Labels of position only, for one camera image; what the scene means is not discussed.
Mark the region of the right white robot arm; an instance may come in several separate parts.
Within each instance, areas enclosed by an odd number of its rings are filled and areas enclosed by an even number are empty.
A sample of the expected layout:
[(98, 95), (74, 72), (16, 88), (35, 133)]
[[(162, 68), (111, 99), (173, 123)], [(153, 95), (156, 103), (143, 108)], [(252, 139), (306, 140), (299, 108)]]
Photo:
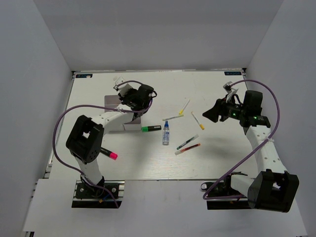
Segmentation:
[(281, 162), (271, 135), (271, 124), (261, 114), (263, 94), (248, 90), (243, 102), (237, 95), (226, 95), (217, 99), (213, 108), (203, 117), (212, 122), (224, 122), (228, 118), (239, 121), (253, 149), (258, 169), (256, 178), (231, 171), (224, 178), (206, 189), (203, 198), (242, 199), (246, 198), (251, 209), (288, 212), (299, 187), (297, 175), (288, 172)]

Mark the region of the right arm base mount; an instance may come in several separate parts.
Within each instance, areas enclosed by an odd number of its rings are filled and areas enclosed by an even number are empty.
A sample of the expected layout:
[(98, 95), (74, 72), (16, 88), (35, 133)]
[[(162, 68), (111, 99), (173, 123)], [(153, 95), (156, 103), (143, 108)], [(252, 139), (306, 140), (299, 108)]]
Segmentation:
[(254, 178), (242, 172), (232, 172), (218, 183), (207, 181), (201, 184), (203, 199), (208, 210), (248, 210), (247, 193)]

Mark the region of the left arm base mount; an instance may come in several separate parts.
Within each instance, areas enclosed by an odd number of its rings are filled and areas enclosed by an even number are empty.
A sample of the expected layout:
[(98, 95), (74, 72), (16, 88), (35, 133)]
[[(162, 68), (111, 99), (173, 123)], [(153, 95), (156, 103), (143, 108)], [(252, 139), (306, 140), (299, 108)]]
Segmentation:
[(72, 208), (94, 208), (94, 209), (117, 209), (123, 201), (124, 181), (105, 181), (104, 187), (108, 189), (114, 196), (115, 201), (111, 195), (104, 190), (89, 188), (88, 185), (82, 181), (77, 180), (72, 200)]

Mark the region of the yellow cap pen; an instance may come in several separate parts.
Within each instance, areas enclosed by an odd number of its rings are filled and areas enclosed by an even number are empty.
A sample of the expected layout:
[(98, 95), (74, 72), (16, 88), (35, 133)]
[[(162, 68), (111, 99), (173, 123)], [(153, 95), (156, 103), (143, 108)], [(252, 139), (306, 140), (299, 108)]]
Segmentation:
[(183, 117), (183, 116), (184, 116), (183, 114), (181, 114), (181, 115), (176, 115), (176, 116), (173, 116), (173, 117), (164, 118), (164, 119), (162, 119), (162, 121), (169, 121), (169, 120), (172, 120), (172, 119), (181, 118), (181, 117)]
[(180, 110), (179, 115), (182, 115), (182, 114), (183, 114), (183, 112), (184, 112), (184, 110), (186, 109), (186, 107), (188, 106), (189, 102), (190, 102), (190, 99), (188, 99), (188, 100), (186, 101), (186, 103), (184, 104), (184, 106), (183, 106), (182, 109)]
[(197, 124), (199, 125), (199, 127), (202, 129), (202, 130), (205, 130), (203, 124), (198, 120), (197, 116), (195, 115), (194, 112), (191, 112), (191, 115), (193, 116), (193, 118), (195, 119), (195, 121), (197, 122)]

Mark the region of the pink highlighter marker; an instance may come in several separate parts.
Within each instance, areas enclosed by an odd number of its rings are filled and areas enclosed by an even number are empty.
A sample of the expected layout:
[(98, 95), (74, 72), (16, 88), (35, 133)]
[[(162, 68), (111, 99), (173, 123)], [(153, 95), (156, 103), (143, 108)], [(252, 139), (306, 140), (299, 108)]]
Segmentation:
[(113, 160), (116, 160), (117, 157), (118, 157), (118, 155), (116, 153), (114, 153), (112, 151), (109, 151), (109, 150), (107, 150), (105, 148), (102, 148), (102, 147), (100, 149), (100, 153), (104, 154), (105, 156), (107, 156), (107, 157), (109, 157), (109, 158), (111, 158)]

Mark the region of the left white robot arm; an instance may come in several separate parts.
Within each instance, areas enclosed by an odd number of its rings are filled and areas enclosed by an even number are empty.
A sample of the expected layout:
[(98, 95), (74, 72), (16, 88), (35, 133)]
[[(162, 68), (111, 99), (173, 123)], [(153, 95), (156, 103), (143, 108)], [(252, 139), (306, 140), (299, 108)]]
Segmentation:
[(95, 117), (79, 116), (66, 141), (66, 147), (79, 164), (84, 182), (88, 183), (87, 191), (93, 197), (99, 197), (104, 192), (104, 177), (97, 163), (103, 136), (141, 117), (157, 96), (155, 90), (146, 84), (140, 84), (135, 89), (128, 82), (123, 82), (114, 89), (121, 103)]

